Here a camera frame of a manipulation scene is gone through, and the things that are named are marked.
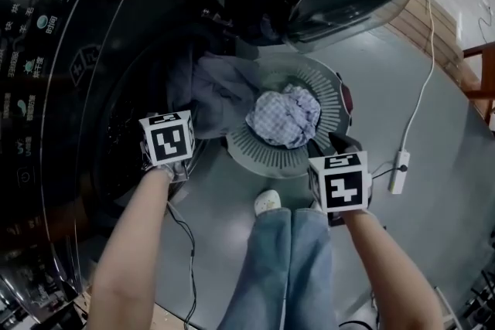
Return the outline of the blue checked clothes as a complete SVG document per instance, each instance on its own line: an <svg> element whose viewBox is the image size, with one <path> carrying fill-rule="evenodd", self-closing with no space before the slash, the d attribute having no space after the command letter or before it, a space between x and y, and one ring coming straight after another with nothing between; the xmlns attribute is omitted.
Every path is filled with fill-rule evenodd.
<svg viewBox="0 0 495 330"><path fill-rule="evenodd" d="M300 148L316 136L321 106L304 87L287 85L282 91L266 91L245 118L265 143Z"/></svg>

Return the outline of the person's left white shoe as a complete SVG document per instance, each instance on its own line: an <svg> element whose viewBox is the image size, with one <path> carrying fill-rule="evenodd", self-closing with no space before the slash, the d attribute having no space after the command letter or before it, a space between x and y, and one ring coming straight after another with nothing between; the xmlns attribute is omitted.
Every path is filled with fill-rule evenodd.
<svg viewBox="0 0 495 330"><path fill-rule="evenodd" d="M280 196L274 189L261 192L254 201L254 213L256 216L281 207Z"/></svg>

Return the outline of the wooden floor platform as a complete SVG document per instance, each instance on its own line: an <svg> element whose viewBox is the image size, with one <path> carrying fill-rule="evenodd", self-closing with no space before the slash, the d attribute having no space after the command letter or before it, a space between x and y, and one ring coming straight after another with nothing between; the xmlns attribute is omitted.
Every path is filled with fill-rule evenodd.
<svg viewBox="0 0 495 330"><path fill-rule="evenodd" d="M462 84L463 51L456 38L456 21L435 0L409 0L401 13L385 25L396 36L411 43L435 63L457 85Z"/></svg>

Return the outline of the white slotted laundry basket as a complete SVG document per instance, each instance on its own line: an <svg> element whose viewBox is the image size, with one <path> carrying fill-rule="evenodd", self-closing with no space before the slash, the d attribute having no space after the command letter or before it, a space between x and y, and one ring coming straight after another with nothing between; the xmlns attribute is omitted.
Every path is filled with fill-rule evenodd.
<svg viewBox="0 0 495 330"><path fill-rule="evenodd" d="M334 153L328 133L346 134L351 125L352 97L340 75L324 63L297 53L273 53L256 60L263 91L281 91L287 85L307 89L319 102L321 113L314 141ZM305 146L287 149L259 138L247 124L226 136L229 155L248 171L272 179L294 179L306 174Z"/></svg>

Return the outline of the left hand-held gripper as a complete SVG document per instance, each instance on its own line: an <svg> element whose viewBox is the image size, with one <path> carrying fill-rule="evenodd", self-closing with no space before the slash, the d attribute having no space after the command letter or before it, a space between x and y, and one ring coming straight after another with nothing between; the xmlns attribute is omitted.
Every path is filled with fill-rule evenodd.
<svg viewBox="0 0 495 330"><path fill-rule="evenodd" d="M188 164L196 147L191 112L154 114L140 119L139 124L144 134L140 142L143 171L161 169L171 182L188 180Z"/></svg>

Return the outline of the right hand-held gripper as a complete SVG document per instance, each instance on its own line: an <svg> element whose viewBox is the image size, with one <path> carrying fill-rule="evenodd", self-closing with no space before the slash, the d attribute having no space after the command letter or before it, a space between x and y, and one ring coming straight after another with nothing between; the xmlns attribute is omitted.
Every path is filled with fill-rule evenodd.
<svg viewBox="0 0 495 330"><path fill-rule="evenodd" d="M373 180L359 141L345 134L328 136L328 155L309 159L309 190L329 225L342 226L342 213L368 208Z"/></svg>

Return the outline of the brown cardboard box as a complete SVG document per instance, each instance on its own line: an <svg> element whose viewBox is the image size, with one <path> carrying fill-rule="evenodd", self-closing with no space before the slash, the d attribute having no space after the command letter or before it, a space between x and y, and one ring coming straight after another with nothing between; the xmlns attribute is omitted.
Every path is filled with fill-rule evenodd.
<svg viewBox="0 0 495 330"><path fill-rule="evenodd" d="M83 291L73 300L73 307L82 323L81 330L87 330L87 320L90 313L91 293L92 283L88 283L84 286Z"/></svg>

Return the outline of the white power strip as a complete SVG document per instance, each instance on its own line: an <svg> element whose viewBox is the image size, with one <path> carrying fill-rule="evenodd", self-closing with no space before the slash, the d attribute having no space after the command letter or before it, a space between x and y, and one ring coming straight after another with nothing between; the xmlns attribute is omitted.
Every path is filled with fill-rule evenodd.
<svg viewBox="0 0 495 330"><path fill-rule="evenodd" d="M408 172L408 165L410 161L410 153L403 150L397 153L394 169L391 172L391 181L389 185L389 192L392 195L402 194L405 179Z"/></svg>

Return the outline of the person's left forearm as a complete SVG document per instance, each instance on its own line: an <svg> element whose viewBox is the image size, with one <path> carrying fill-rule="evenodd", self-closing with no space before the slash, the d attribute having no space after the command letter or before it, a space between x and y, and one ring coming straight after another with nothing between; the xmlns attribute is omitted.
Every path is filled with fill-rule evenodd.
<svg viewBox="0 0 495 330"><path fill-rule="evenodd" d="M87 330L150 330L170 181L155 168L133 192L97 263Z"/></svg>

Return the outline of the grey garment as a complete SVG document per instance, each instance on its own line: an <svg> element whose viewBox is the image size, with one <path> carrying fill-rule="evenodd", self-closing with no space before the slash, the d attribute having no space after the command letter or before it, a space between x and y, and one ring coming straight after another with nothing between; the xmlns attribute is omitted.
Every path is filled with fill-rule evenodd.
<svg viewBox="0 0 495 330"><path fill-rule="evenodd" d="M197 138L221 138L243 124L261 91L259 65L183 46L166 65L171 111L191 111Z"/></svg>

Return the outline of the black washing machine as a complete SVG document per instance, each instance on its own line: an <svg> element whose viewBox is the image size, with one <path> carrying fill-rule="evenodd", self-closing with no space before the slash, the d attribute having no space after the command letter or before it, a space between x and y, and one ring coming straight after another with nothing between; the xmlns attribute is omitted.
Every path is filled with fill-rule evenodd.
<svg viewBox="0 0 495 330"><path fill-rule="evenodd" d="M60 320L141 170L139 121L167 110L155 61L222 0L0 0L0 328Z"/></svg>

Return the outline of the person's right forearm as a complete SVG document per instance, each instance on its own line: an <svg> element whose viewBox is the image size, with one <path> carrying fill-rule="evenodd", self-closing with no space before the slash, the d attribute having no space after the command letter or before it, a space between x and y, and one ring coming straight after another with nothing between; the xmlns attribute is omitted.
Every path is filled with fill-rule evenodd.
<svg viewBox="0 0 495 330"><path fill-rule="evenodd" d="M444 330L434 289L376 216L342 215L373 289L383 330Z"/></svg>

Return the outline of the black metal rack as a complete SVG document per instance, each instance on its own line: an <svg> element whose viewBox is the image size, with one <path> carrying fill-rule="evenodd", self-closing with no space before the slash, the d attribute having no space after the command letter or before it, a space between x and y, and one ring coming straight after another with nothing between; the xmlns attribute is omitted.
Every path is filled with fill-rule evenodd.
<svg viewBox="0 0 495 330"><path fill-rule="evenodd" d="M434 290L442 306L445 330L495 330L495 267L480 271L469 289L469 298L457 311L439 287Z"/></svg>

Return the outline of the person's blue jeans legs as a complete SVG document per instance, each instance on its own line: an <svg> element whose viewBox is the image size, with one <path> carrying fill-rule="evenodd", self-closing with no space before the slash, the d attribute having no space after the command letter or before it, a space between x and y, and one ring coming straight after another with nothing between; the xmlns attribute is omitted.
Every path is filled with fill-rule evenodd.
<svg viewBox="0 0 495 330"><path fill-rule="evenodd" d="M257 216L217 330L338 330L327 216L305 208Z"/></svg>

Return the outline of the brown counter with white top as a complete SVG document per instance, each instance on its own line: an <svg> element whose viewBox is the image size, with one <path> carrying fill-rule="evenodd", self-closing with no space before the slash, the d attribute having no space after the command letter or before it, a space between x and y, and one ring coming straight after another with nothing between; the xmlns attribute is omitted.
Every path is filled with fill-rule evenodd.
<svg viewBox="0 0 495 330"><path fill-rule="evenodd" d="M479 88L467 86L463 93L473 102L486 101L486 108L480 113L487 124L495 112L495 42L475 46L463 51L465 59L481 56L482 76Z"/></svg>

